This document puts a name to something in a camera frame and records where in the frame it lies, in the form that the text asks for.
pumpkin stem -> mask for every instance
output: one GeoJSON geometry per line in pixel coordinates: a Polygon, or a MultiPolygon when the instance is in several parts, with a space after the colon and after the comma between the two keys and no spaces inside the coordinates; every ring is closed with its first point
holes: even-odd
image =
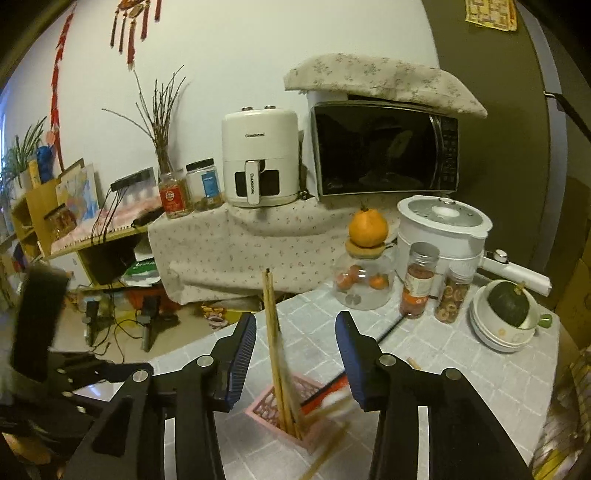
{"type": "Polygon", "coordinates": [[[525,282],[524,281],[520,281],[514,289],[514,292],[517,293],[517,295],[521,295],[523,293],[523,289],[525,288],[525,282]]]}

air fryer handle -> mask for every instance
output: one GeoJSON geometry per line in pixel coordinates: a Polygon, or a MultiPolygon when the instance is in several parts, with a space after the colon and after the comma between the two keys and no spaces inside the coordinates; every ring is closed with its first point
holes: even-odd
{"type": "Polygon", "coordinates": [[[244,166],[246,175],[246,199],[248,205],[258,205],[261,202],[261,190],[259,188],[259,161],[249,160],[244,166]]]}
{"type": "Polygon", "coordinates": [[[548,277],[509,261],[502,262],[494,258],[488,258],[485,255],[480,261],[480,266],[484,270],[496,273],[508,280],[518,283],[524,281],[528,289],[536,291],[544,297],[547,297],[550,294],[550,290],[552,290],[552,282],[548,277]]]}

white air fryer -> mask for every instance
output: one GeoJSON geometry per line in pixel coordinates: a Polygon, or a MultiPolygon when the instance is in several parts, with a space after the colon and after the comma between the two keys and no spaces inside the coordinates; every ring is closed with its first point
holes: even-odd
{"type": "Polygon", "coordinates": [[[222,122],[226,200],[239,207],[285,205],[299,187],[298,123],[291,110],[266,106],[222,122]]]}

green squash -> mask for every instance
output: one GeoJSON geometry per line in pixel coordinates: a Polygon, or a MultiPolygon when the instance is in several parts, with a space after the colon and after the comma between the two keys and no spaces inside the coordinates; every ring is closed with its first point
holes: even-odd
{"type": "Polygon", "coordinates": [[[530,311],[530,303],[523,293],[524,286],[525,283],[516,285],[502,281],[493,287],[487,298],[492,311],[513,327],[519,327],[530,311]]]}

tiled countertop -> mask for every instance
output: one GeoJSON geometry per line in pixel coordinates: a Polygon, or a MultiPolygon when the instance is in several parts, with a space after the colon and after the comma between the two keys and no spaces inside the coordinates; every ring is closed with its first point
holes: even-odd
{"type": "MultiPolygon", "coordinates": [[[[469,299],[476,291],[472,286],[469,299]]],[[[384,307],[369,312],[352,311],[361,333],[379,336],[398,316],[400,284],[384,307]]],[[[481,344],[466,318],[465,303],[456,323],[445,325],[433,317],[433,302],[418,320],[404,320],[381,345],[384,352],[406,360],[412,357],[423,370],[440,373],[455,367],[462,371],[495,413],[529,462],[545,422],[550,402],[558,350],[558,318],[538,333],[522,351],[502,354],[481,344]]],[[[342,368],[335,339],[335,317],[344,307],[330,294],[328,283],[277,305],[288,362],[293,372],[322,383],[342,368]]],[[[296,447],[281,443],[243,410],[271,383],[265,313],[256,314],[258,338],[240,401],[229,414],[216,414],[222,461],[228,480],[297,480],[314,461],[296,447]]],[[[218,338],[233,327],[197,340],[151,363],[155,373],[180,369],[189,360],[209,353],[218,338]]],[[[426,408],[421,407],[418,479],[428,478],[428,430],[426,408]]],[[[344,442],[321,467],[316,480],[367,478],[375,440],[378,413],[361,409],[352,417],[344,442]]],[[[167,420],[165,473],[176,479],[174,420],[167,420]]]]}

